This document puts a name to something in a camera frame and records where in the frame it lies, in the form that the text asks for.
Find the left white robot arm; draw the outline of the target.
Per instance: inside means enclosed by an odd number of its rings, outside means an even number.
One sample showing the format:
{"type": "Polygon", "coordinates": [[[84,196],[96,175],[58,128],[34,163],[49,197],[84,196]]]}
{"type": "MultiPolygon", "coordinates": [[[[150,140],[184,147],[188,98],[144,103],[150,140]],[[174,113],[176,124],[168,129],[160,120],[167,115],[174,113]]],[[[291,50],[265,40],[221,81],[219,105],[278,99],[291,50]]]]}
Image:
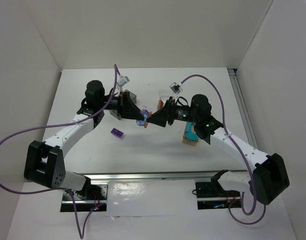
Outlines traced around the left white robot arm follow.
{"type": "Polygon", "coordinates": [[[65,169],[64,158],[80,139],[100,124],[105,110],[115,111],[123,119],[144,119],[130,92],[122,90],[128,81],[126,76],[117,80],[118,96],[113,93],[106,95],[101,81],[90,81],[81,107],[70,125],[43,142],[33,141],[29,145],[24,178],[52,190],[70,189],[82,198],[95,192],[97,187],[91,184],[89,177],[65,169]]]}

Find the purple rounded lego brick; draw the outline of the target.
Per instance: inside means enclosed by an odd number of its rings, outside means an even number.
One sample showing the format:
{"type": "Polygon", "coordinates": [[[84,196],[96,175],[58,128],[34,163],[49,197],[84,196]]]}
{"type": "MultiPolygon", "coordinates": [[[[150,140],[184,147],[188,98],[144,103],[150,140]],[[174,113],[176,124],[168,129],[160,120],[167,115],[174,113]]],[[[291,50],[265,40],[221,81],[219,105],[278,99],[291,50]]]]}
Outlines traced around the purple rounded lego brick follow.
{"type": "Polygon", "coordinates": [[[142,120],[137,120],[136,124],[138,126],[144,127],[147,124],[147,119],[149,118],[150,112],[148,110],[146,110],[146,109],[142,109],[140,111],[140,113],[143,116],[143,119],[142,120]]]}

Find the small orange lego brick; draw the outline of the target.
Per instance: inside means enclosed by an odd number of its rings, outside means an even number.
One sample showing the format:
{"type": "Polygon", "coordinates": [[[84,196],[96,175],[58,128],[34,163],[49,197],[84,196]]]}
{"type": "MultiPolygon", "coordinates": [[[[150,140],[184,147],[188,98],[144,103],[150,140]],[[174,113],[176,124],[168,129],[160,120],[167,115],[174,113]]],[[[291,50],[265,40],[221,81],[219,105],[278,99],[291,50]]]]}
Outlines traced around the small orange lego brick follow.
{"type": "Polygon", "coordinates": [[[147,126],[148,126],[148,124],[149,124],[148,119],[149,119],[151,116],[152,116],[152,112],[149,111],[149,112],[148,112],[148,117],[147,117],[146,122],[145,122],[145,125],[144,125],[144,128],[145,128],[145,129],[147,128],[147,126]]]}

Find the teal rounded lego brick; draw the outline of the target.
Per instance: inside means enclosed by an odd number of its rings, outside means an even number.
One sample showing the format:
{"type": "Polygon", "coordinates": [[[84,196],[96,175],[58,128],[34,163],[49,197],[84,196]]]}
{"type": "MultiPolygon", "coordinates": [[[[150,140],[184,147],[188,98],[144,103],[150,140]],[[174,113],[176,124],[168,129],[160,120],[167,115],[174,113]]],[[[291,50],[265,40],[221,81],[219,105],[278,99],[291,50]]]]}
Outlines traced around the teal rounded lego brick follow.
{"type": "Polygon", "coordinates": [[[198,141],[198,136],[194,132],[187,132],[185,133],[185,139],[189,141],[198,141]]]}

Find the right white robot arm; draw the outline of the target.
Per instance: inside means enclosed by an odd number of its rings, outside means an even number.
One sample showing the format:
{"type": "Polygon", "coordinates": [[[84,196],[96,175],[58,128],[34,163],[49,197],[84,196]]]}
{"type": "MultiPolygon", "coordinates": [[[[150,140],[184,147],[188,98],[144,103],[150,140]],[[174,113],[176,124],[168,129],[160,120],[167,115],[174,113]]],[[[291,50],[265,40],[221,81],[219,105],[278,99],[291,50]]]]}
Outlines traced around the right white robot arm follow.
{"type": "Polygon", "coordinates": [[[211,178],[212,188],[218,192],[250,193],[261,204],[269,205],[290,185],[283,158],[260,151],[233,135],[211,115],[211,109],[208,98],[202,94],[194,95],[190,106],[176,105],[169,98],[147,121],[160,127],[174,121],[194,123],[199,139],[221,149],[247,169],[244,173],[219,171],[211,178]]]}

